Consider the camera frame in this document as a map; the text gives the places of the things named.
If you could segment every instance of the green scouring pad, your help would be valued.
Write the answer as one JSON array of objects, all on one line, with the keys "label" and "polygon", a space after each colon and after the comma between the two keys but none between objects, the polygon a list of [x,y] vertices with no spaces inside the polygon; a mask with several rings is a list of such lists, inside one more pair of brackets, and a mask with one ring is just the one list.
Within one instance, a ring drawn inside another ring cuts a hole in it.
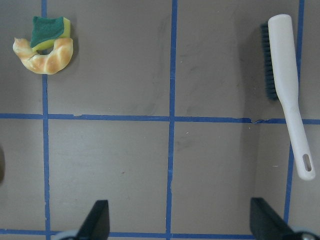
[{"label": "green scouring pad", "polygon": [[33,30],[30,47],[32,51],[45,50],[53,47],[56,39],[70,38],[71,24],[68,19],[33,17]]}]

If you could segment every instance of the white brush handle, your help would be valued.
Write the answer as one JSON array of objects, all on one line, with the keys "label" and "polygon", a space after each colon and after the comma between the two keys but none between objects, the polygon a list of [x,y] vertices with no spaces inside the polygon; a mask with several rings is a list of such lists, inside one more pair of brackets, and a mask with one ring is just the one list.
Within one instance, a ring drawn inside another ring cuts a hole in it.
[{"label": "white brush handle", "polygon": [[299,112],[298,72],[292,20],[280,14],[268,21],[270,51],[276,94],[281,102],[298,175],[312,180],[316,173]]}]

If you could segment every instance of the dark object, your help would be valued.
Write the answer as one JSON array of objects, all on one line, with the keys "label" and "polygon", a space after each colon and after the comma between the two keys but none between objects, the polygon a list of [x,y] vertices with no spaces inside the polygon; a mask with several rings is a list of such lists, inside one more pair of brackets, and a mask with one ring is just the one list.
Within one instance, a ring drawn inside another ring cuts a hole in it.
[{"label": "dark object", "polygon": [[250,230],[256,240],[320,240],[310,232],[294,232],[261,197],[251,198]]},{"label": "dark object", "polygon": [[264,55],[265,93],[269,99],[278,100],[278,95],[277,95],[276,86],[275,86],[274,71],[272,68],[268,22],[262,24],[260,28],[261,28],[262,48],[263,48],[263,55]]},{"label": "dark object", "polygon": [[62,240],[106,240],[110,233],[109,205],[107,200],[98,200],[93,205],[75,237]]}]

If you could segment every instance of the croissant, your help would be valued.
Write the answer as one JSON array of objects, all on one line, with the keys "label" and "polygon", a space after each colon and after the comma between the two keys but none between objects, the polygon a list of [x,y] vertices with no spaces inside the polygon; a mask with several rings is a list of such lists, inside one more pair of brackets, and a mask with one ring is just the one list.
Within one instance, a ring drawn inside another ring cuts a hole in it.
[{"label": "croissant", "polygon": [[53,50],[47,55],[32,51],[30,42],[24,38],[14,38],[13,51],[23,65],[36,74],[55,74],[64,69],[74,52],[71,38],[58,38],[54,41]]}]

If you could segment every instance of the green sponge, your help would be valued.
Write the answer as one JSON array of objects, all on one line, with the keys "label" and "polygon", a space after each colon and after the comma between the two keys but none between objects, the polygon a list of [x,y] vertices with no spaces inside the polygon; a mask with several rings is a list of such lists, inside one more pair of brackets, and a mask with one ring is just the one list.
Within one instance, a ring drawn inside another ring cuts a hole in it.
[{"label": "green sponge", "polygon": [[33,30],[30,47],[32,51],[45,50],[53,47],[58,38],[70,38],[71,24],[68,19],[33,17]]}]

